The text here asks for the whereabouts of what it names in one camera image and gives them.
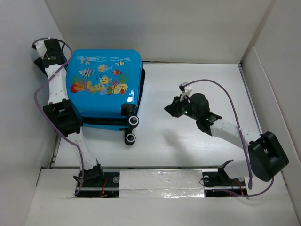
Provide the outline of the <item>blue child suitcase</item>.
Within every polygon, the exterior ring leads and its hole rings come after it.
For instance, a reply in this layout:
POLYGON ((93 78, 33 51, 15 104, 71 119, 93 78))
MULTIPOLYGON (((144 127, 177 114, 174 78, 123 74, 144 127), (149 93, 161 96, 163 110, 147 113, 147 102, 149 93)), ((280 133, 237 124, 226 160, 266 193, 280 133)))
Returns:
POLYGON ((67 67, 68 98, 85 127, 123 131, 133 145, 133 129, 145 81, 141 55, 128 49, 77 49, 67 67))

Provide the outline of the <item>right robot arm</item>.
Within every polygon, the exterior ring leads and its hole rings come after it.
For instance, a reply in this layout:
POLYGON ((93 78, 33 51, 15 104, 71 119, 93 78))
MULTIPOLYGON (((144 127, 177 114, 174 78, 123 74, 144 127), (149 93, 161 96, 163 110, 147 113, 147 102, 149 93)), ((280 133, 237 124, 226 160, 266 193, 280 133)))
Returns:
POLYGON ((217 173, 217 179, 222 185, 228 185, 234 178, 246 177, 248 174, 268 182, 289 164, 289 159, 274 133, 251 132, 227 122, 210 111, 209 102, 201 93, 190 97, 174 97, 164 110, 175 118, 188 116, 195 120, 200 131, 246 150, 250 163, 246 171, 243 172, 238 164, 231 164, 217 173))

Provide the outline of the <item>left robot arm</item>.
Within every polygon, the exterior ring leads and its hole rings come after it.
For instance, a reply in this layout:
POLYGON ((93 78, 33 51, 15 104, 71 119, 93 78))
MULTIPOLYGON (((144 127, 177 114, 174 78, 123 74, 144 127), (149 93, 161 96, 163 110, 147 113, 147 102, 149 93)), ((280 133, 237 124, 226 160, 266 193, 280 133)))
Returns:
POLYGON ((42 115, 57 134, 69 143, 80 164, 81 171, 74 179, 83 185, 101 186, 105 175, 98 160, 90 154, 81 131, 82 117, 69 99, 66 86, 67 67, 70 59, 64 56, 67 44, 55 38, 39 38, 32 48, 39 54, 35 64, 47 76, 47 81, 34 92, 34 101, 42 115))

